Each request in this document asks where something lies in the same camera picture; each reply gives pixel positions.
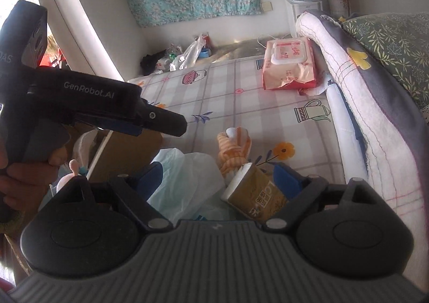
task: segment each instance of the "white plastic lid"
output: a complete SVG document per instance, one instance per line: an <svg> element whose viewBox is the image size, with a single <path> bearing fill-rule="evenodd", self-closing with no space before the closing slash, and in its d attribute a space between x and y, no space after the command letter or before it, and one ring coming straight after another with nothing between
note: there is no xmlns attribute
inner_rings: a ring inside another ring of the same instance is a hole
<svg viewBox="0 0 429 303"><path fill-rule="evenodd" d="M271 62L273 64L300 64L306 59L307 53L302 40L280 39L275 41L271 55Z"/></svg>

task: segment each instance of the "orange flower print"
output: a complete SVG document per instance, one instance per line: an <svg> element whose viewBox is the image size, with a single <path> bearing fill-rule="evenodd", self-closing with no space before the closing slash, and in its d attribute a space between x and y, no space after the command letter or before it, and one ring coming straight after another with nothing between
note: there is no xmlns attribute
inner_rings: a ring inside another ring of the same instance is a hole
<svg viewBox="0 0 429 303"><path fill-rule="evenodd" d="M295 147L290 142L280 142L274 147L272 153L278 160L286 160L295 155Z"/></svg>

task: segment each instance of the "hand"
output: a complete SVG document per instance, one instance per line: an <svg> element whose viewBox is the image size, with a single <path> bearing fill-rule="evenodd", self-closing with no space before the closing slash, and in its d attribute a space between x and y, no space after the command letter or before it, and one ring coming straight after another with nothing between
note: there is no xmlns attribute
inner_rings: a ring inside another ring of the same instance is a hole
<svg viewBox="0 0 429 303"><path fill-rule="evenodd" d="M48 162L16 162L0 176L3 200L14 210L36 213L49 185L58 177L59 166L67 160L65 147L52 152ZM0 140L0 169L7 167L8 158Z"/></svg>

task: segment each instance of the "screw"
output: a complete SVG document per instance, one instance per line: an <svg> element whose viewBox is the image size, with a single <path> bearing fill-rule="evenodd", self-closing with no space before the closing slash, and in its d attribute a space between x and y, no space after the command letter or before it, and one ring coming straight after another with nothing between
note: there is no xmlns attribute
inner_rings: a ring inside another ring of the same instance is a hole
<svg viewBox="0 0 429 303"><path fill-rule="evenodd" d="M284 219L269 219L265 225L271 229L283 229L286 228L287 222Z"/></svg>
<svg viewBox="0 0 429 303"><path fill-rule="evenodd" d="M147 225L152 229L163 229L168 227L170 222L166 219L151 219Z"/></svg>

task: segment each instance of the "green leaf-patterned fabric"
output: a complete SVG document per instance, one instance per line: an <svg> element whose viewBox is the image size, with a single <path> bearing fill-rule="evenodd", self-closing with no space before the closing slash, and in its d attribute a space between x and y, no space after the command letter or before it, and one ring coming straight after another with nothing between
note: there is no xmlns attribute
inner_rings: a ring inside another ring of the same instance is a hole
<svg viewBox="0 0 429 303"><path fill-rule="evenodd" d="M367 15L345 21L343 28L399 81L426 118L429 13Z"/></svg>

